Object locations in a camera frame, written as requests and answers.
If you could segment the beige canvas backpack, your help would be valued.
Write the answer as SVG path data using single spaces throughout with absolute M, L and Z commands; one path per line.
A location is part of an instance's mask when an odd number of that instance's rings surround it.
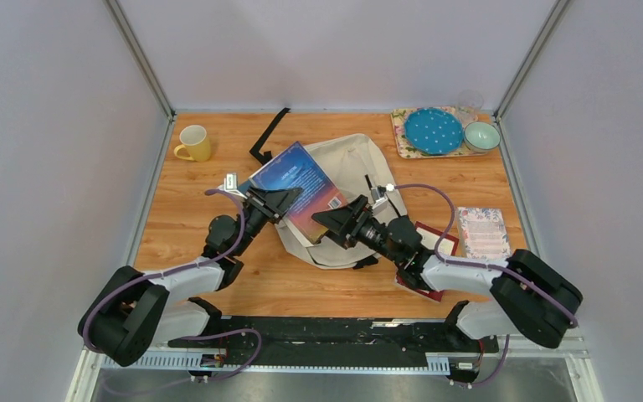
M 320 269 L 374 265 L 383 255 L 394 252 L 390 240 L 393 229 L 409 225 L 404 201 L 397 194 L 389 194 L 391 203 L 384 209 L 372 210 L 371 186 L 396 181 L 380 148 L 362 133 L 308 145 L 292 142 L 276 156 L 267 152 L 261 168 L 246 183 L 269 190 L 303 189 L 276 230 L 288 253 Z M 311 218 L 316 212 L 346 206 L 360 195 L 368 198 L 373 216 L 388 226 L 383 253 L 362 244 L 345 249 L 326 237 L 327 230 Z

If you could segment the red white cover book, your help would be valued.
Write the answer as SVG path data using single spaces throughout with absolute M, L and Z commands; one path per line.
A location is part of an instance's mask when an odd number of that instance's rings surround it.
M 439 230 L 434 229 L 420 221 L 416 221 L 414 227 L 421 236 L 421 244 L 424 247 L 433 250 L 436 246 L 437 240 L 442 235 L 442 233 Z M 440 242 L 440 251 L 452 256 L 456 255 L 458 247 L 459 239 L 451 234 L 447 234 Z M 413 288 L 412 286 L 408 285 L 406 281 L 403 280 L 399 275 L 395 276 L 394 283 L 396 286 L 414 293 L 415 295 L 421 296 L 426 300 L 431 300 L 432 302 L 441 302 L 444 295 L 443 291 L 427 291 L 419 288 Z

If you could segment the floral cover notebook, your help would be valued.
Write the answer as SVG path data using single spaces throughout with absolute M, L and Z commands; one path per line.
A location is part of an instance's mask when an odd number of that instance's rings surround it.
M 502 260 L 512 254 L 500 209 L 458 207 L 456 219 L 460 244 L 466 257 Z

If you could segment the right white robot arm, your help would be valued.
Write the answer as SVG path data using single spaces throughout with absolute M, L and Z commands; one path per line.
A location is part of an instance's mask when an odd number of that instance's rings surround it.
M 484 302 L 457 303 L 447 317 L 444 339 L 456 351 L 477 339 L 504 334 L 521 334 L 544 348 L 557 348 L 578 325 L 582 293 L 530 250 L 518 249 L 504 260 L 443 255 L 423 245 L 408 217 L 380 222 L 364 196 L 312 218 L 341 247 L 363 244 L 392 261 L 397 277 L 414 291 L 485 296 Z

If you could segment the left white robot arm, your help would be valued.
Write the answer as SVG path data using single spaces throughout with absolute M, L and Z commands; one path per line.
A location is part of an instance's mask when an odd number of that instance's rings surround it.
M 244 266 L 238 258 L 267 225 L 281 221 L 301 196 L 301 188 L 249 188 L 243 199 L 222 191 L 237 213 L 211 220 L 201 255 L 160 271 L 118 268 L 80 319 L 85 346 L 122 367 L 159 343 L 191 337 L 210 348 L 222 337 L 220 310 L 204 293 L 230 286 Z

